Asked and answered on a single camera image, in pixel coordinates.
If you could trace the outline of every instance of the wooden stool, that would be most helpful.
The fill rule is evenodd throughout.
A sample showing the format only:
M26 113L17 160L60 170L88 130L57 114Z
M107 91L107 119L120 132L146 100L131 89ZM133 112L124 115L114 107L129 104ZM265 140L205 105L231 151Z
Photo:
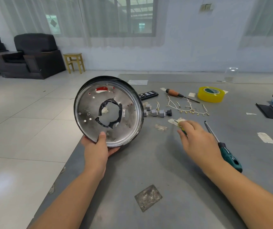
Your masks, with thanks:
M80 65L82 65L83 71L85 71L85 65L83 65L83 59L82 59L81 54L82 53L79 53L79 54L76 54L76 53L63 54L67 69L68 69L70 74L71 74L70 65L72 66L72 70L75 71L74 66L73 66L73 62L77 62L77 65L78 65L78 68L79 68L79 73L82 73Z

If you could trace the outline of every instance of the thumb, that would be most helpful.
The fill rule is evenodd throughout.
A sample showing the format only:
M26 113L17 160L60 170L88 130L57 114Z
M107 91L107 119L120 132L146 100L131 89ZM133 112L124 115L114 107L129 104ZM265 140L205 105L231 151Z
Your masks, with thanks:
M188 137L184 134L184 132L182 132L182 130L177 130L177 132L180 135L183 147L187 147L188 146Z
M106 134L105 132L100 132L99 136L98 136L98 141L96 144L100 144L100 145L105 145L107 146L106 144Z

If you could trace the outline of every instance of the sheer curtain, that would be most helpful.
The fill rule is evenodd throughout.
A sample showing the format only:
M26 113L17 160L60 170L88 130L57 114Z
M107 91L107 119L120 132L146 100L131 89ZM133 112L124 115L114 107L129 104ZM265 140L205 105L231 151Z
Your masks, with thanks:
M12 35L53 34L58 46L164 44L169 0L0 0Z
M273 46L273 0L257 0L241 45Z

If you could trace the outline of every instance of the yellow tape roll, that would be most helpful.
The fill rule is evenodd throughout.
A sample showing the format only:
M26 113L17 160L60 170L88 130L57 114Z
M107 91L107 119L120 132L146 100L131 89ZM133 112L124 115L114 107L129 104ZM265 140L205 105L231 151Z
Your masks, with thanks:
M198 98L211 103L219 103L224 98L224 91L213 87L200 87Z

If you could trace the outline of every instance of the person's left hand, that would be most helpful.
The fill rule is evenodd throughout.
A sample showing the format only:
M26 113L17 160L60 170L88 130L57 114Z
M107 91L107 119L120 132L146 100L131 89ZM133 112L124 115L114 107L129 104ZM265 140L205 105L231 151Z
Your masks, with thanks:
M81 143L85 147L85 169L96 170L103 178L108 157L119 150L120 147L112 148L108 151L106 134L104 132L99 134L96 144L85 136L82 137Z

